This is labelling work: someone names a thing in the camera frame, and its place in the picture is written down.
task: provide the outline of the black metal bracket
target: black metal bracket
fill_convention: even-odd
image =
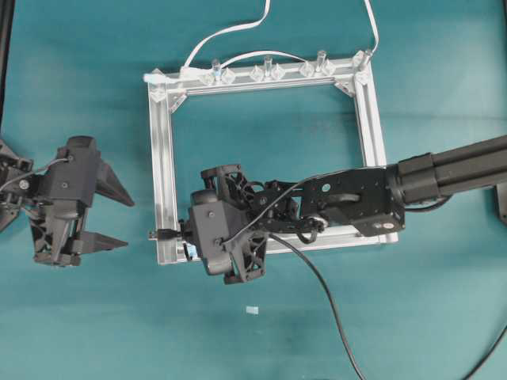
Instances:
[[[507,182],[495,186],[495,196],[498,205],[498,217],[507,226]]]

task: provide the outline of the black cable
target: black cable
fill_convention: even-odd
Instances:
[[[490,350],[478,361],[478,363],[475,365],[474,368],[471,369],[470,372],[463,378],[463,380],[468,380],[474,376],[474,374],[480,370],[482,365],[488,360],[488,358],[493,354],[494,350],[497,348],[497,346],[500,344],[501,340],[504,338],[505,334],[507,333],[507,326],[504,327],[503,331],[500,333],[500,336],[495,340],[493,345],[491,346]]]
[[[276,235],[273,234],[270,234],[269,237],[275,241],[278,241],[280,244],[285,245],[292,252],[298,255],[306,263],[306,265],[310,267],[311,271],[317,276],[318,281],[321,283],[322,287],[324,288],[324,291],[326,292],[327,298],[330,301],[331,309],[333,310],[334,320],[336,321],[336,326],[338,327],[338,332],[340,333],[340,338],[341,341],[343,342],[343,346],[345,347],[347,355],[349,356],[350,363],[352,364],[352,367],[354,367],[357,377],[360,378],[361,380],[366,380],[365,376],[361,373],[359,365],[356,363],[356,358],[354,358],[352,349],[350,348],[349,342],[347,341],[347,337],[345,336],[345,331],[343,329],[343,326],[341,325],[340,315],[338,314],[338,308],[336,302],[334,301],[333,295],[331,294],[331,291],[328,288],[326,281],[324,280],[318,269],[312,264],[312,262],[308,259],[308,257],[306,257],[294,245],[286,242],[284,239],[277,237]]]
[[[441,208],[442,206],[444,206],[451,198],[452,198],[452,196],[445,196],[441,200],[436,201],[431,206],[419,207],[419,208],[417,208],[417,207],[415,207],[415,208],[406,208],[405,211],[406,212],[430,212],[430,211],[434,211],[437,208]]]
[[[6,98],[7,61],[10,33],[13,28],[15,0],[3,0],[0,4],[0,131],[2,130],[3,104]]]

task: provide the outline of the clear plastic peg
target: clear plastic peg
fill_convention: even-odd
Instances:
[[[315,71],[320,73],[322,71],[322,67],[326,62],[327,53],[325,50],[319,50],[317,53],[317,66],[315,67]]]

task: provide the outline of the metal bracket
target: metal bracket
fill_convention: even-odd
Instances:
[[[498,204],[498,217],[507,226],[507,182],[497,184],[495,186],[495,193]]]
[[[354,100],[357,126],[365,166],[386,165],[382,128],[377,108],[372,67],[368,55],[359,51],[348,59],[327,59],[320,51],[315,61],[273,63],[265,58],[264,66],[247,66],[217,70],[195,69],[190,73],[163,74],[160,70],[144,75],[148,84],[151,152],[154,180],[156,230],[179,230],[173,156],[171,115],[188,98],[264,89],[334,85]],[[157,242],[159,264],[186,262],[181,239],[151,239]],[[354,245],[392,243],[397,234],[363,237],[352,226],[328,228],[312,244],[303,245],[295,235],[284,239],[300,249],[331,249]],[[268,242],[268,253],[287,252],[276,241]]]

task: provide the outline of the white cable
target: white cable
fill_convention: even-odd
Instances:
[[[306,61],[305,59],[303,59],[301,57],[298,57],[297,55],[293,55],[293,54],[289,54],[289,53],[284,53],[283,51],[257,50],[257,51],[251,51],[249,53],[243,53],[243,54],[240,54],[240,55],[236,55],[235,57],[233,57],[231,59],[228,59],[226,62],[222,63],[222,65],[220,65],[220,67],[222,69],[225,69],[227,66],[229,66],[230,64],[232,64],[234,62],[240,61],[242,59],[248,59],[248,58],[252,58],[252,57],[258,57],[259,55],[280,55],[282,57],[288,57],[288,58],[296,59],[296,60],[299,60],[301,62],[305,62]]]
[[[373,14],[372,4],[370,3],[370,0],[364,0],[364,6],[366,6],[368,18],[370,19],[370,24],[372,25],[373,37],[375,38],[375,45],[373,46],[372,49],[372,55],[374,55],[377,50],[377,47],[379,46],[379,29],[377,28],[375,15]]]
[[[69,161],[68,158],[56,158],[55,160],[49,162],[46,166],[43,166],[42,168],[29,171],[27,173],[21,174],[19,177],[13,178],[12,180],[8,180],[5,184],[0,186],[0,193],[3,192],[7,188],[7,186],[9,186],[10,184],[13,184],[14,182],[21,181],[24,178],[27,178],[27,177],[30,177],[34,174],[43,172],[44,170],[48,170],[54,164],[58,164],[59,162],[68,162],[68,161]]]
[[[211,38],[219,36],[220,34],[225,34],[225,33],[229,33],[229,32],[237,32],[239,30],[252,29],[252,28],[255,28],[256,26],[259,26],[264,21],[264,19],[266,19],[266,17],[268,16],[269,7],[270,6],[271,6],[271,0],[266,0],[266,3],[264,5],[264,14],[262,15],[262,18],[260,18],[257,21],[249,22],[249,23],[246,23],[246,24],[240,24],[240,25],[230,26],[229,28],[225,28],[225,29],[219,30],[218,32],[213,33],[210,36],[204,38],[201,42],[199,42],[197,44],[197,46],[195,46],[193,48],[193,50],[190,53],[189,57],[185,61],[185,65],[183,65],[183,67],[189,67],[190,66],[190,63],[192,63],[193,58],[196,56],[196,54],[199,52],[199,50],[203,47],[203,45],[206,44]]]

